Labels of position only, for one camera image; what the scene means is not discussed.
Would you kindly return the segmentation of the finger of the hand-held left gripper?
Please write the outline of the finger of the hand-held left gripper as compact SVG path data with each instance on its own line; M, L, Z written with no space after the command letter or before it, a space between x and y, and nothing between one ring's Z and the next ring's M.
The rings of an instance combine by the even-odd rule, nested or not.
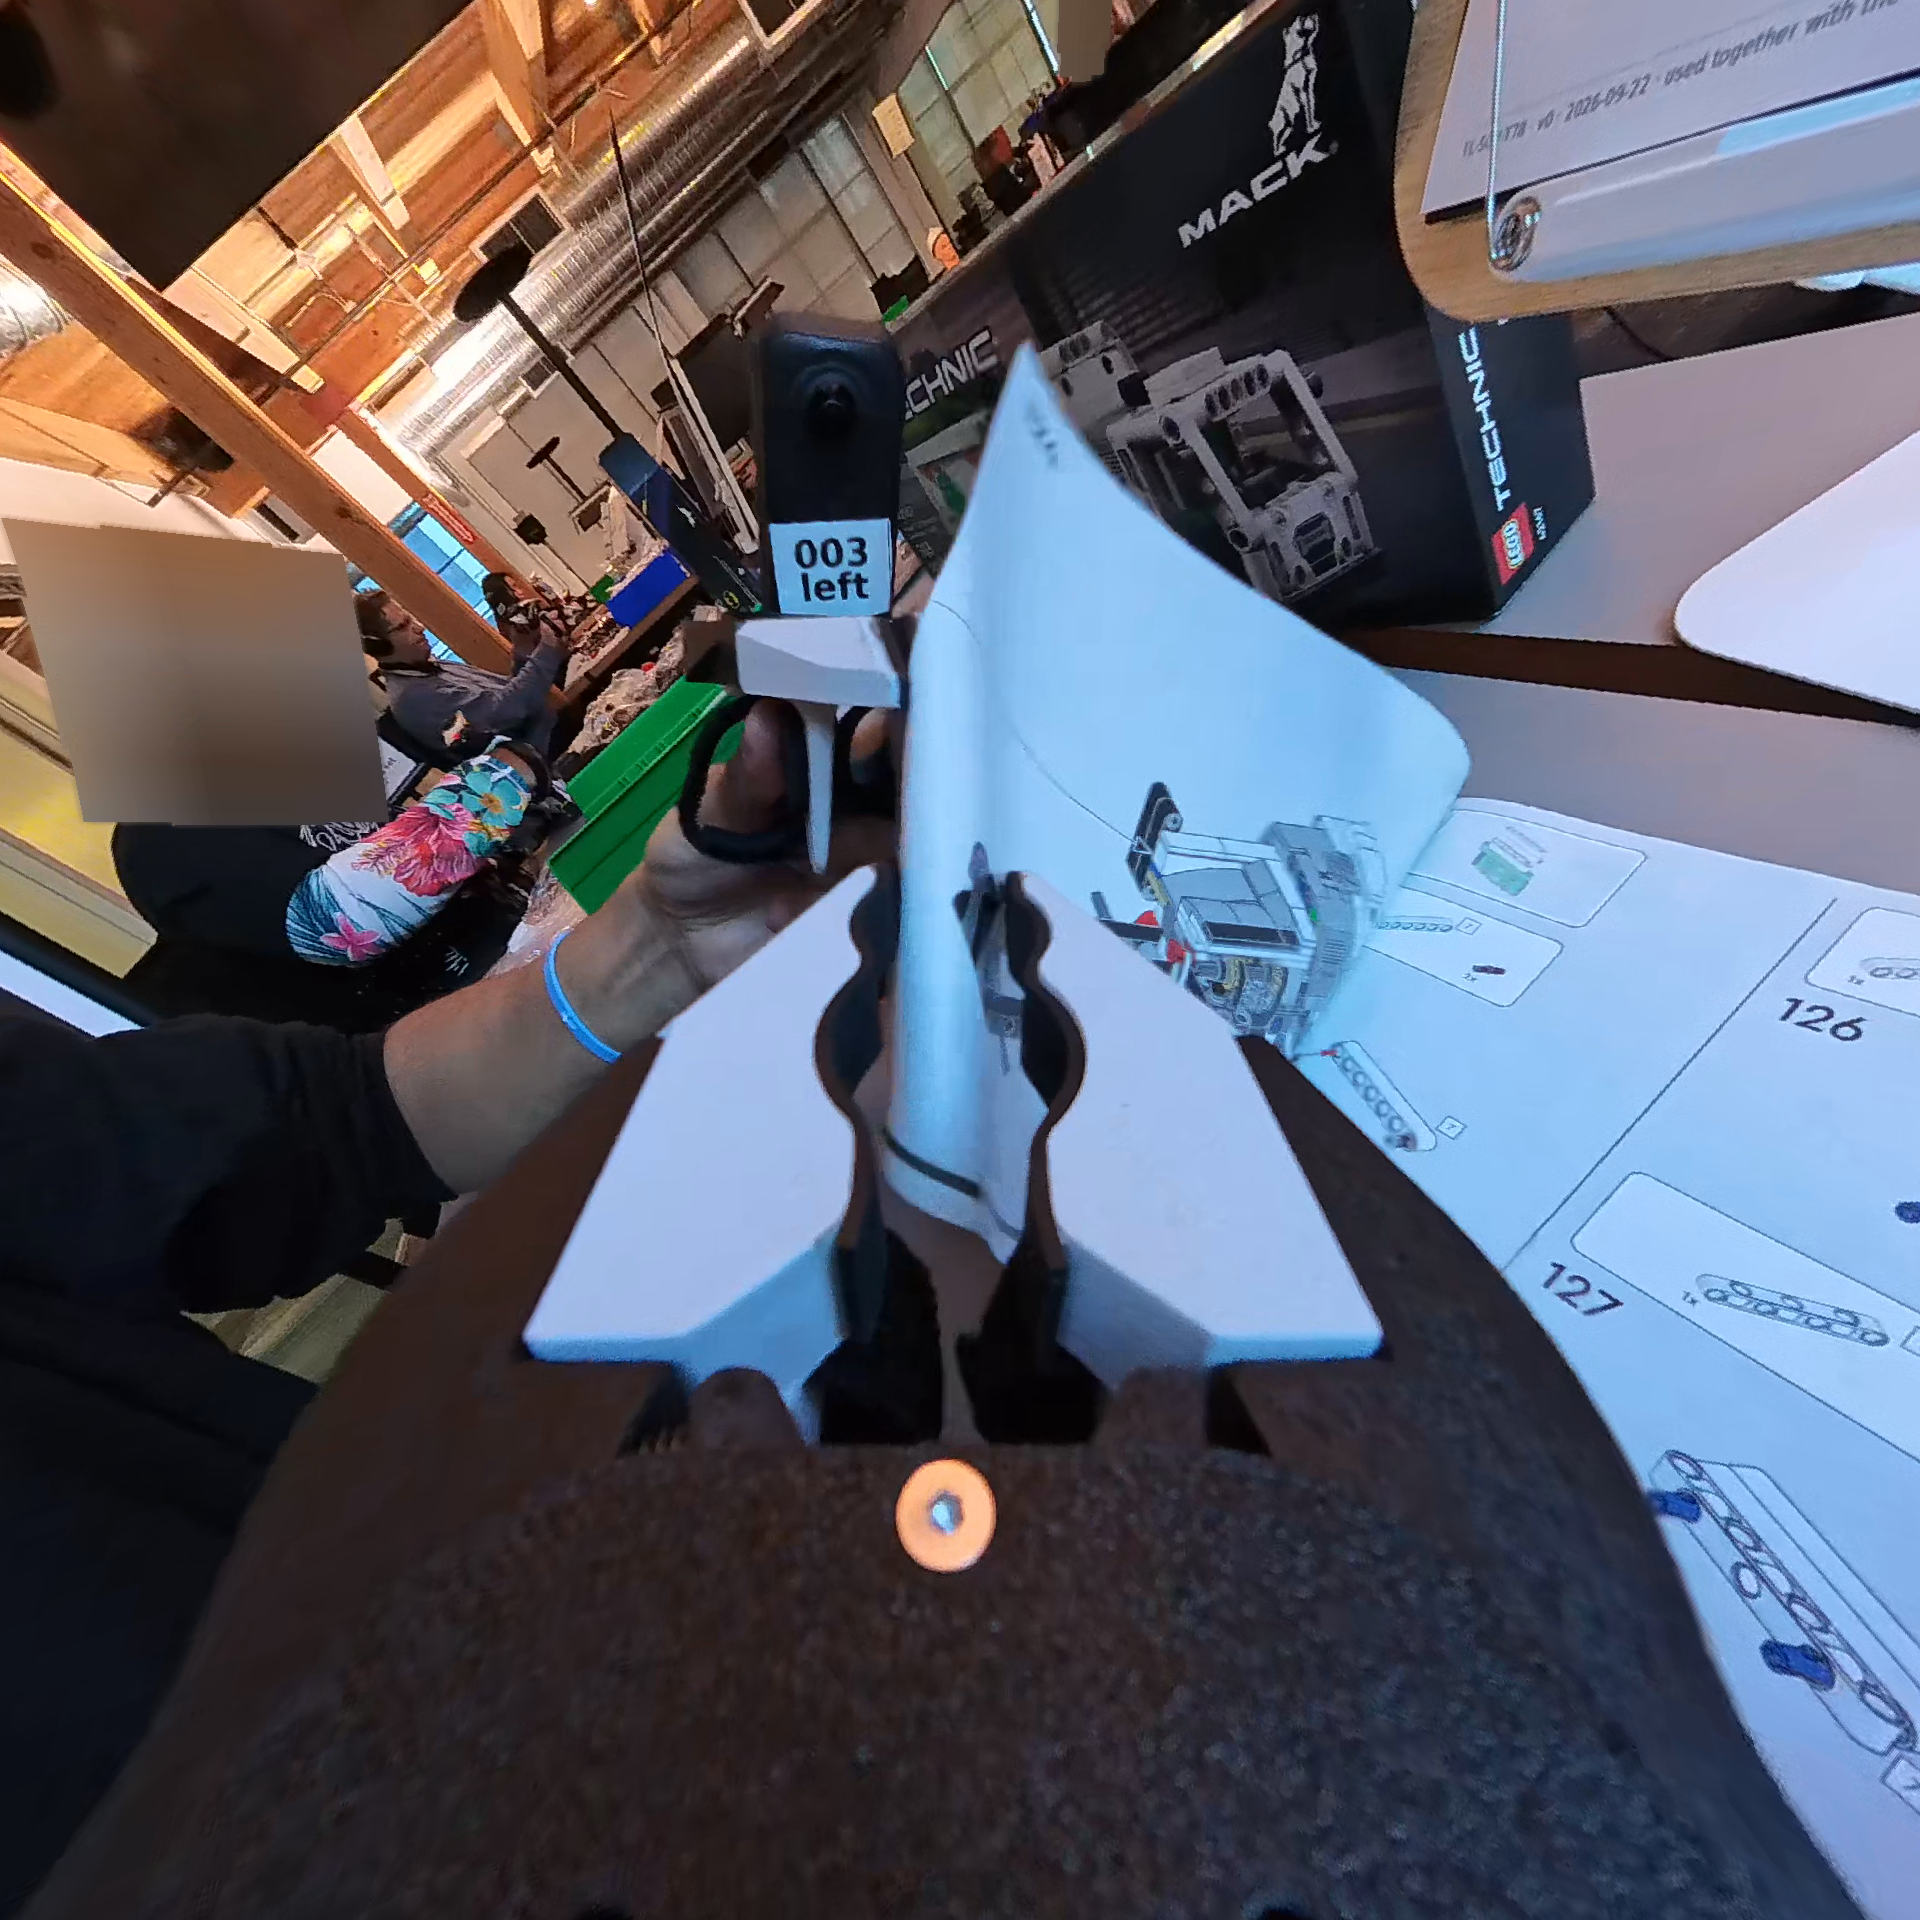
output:
M758 616L737 625L737 686L833 708L901 708L906 670L890 616Z

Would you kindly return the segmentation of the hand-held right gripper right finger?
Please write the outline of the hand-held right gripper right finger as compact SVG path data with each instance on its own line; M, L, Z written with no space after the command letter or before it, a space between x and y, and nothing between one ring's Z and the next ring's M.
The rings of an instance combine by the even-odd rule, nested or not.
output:
M1026 873L998 914L998 1237L1103 1384L1384 1344L1232 1029Z

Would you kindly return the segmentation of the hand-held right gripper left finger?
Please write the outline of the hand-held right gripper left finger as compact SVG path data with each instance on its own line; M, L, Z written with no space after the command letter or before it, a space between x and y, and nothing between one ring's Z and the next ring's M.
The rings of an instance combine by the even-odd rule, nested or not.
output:
M521 1341L545 1362L751 1369L786 1404L878 1325L890 1255L857 1087L897 865L847 874L673 1022Z

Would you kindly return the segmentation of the lego instruction booklet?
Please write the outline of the lego instruction booklet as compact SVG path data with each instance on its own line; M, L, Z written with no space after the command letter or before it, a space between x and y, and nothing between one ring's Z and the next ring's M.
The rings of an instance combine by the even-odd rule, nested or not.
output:
M1867 1916L1917 1916L1917 897L1465 799L1451 722L1159 527L1034 351L911 657L887 1169L1026 1272L984 1393L1099 1388L998 1237L1039 874L1489 1256L1629 1540Z

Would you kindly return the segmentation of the person's left forearm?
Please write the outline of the person's left forearm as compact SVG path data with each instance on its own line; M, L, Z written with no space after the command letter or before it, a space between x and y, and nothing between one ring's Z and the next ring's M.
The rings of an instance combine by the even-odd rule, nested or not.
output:
M480 1192L602 1069L535 967L366 1034L8 1018L6 1296L127 1319L295 1297L400 1216Z

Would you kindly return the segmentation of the black lego set box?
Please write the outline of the black lego set box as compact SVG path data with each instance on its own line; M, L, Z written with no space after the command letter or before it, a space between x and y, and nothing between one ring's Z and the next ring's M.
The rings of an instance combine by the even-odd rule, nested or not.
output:
M1095 456L1330 629L1481 622L1594 501L1566 319L1467 322L1401 256L1414 5L1176 5L1187 60L897 324L901 532L944 565L1001 382L1041 358Z

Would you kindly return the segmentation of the person's left hand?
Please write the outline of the person's left hand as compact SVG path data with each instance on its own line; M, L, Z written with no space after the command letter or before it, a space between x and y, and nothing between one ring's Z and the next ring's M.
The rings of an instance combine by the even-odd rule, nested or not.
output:
M806 753L793 704L760 702L730 761L710 769L699 826L762 832L786 810L786 762ZM806 853L726 861L661 821L639 870L576 925L555 978L584 1026L615 1052L654 1038L718 980L746 965L856 869L895 861L897 822L853 816L833 829L826 870Z

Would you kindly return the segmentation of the green bin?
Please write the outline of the green bin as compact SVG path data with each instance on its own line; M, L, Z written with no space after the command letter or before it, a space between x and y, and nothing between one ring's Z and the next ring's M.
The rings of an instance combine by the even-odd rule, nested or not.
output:
M695 738L728 695L715 684L677 681L568 777L584 821L547 869L585 914L639 869L661 818L677 810Z

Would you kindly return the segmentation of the wooden beam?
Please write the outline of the wooden beam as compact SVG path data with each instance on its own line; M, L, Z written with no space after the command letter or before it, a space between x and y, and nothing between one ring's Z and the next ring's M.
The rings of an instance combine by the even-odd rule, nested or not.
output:
M6 150L2 252L117 360L385 586L418 625L471 665L507 665L511 652L497 630L181 330L152 289L93 247L11 150Z

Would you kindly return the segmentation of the person's black top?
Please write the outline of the person's black top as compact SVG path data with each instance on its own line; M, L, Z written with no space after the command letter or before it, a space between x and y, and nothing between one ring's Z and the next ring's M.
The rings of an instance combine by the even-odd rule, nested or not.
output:
M2 1303L2 1916L123 1770L317 1384L179 1311Z

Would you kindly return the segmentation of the white tray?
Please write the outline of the white tray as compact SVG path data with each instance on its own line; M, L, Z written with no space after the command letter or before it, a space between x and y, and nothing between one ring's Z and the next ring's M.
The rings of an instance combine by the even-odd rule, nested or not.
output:
M1706 572L1680 642L1918 712L1918 437Z

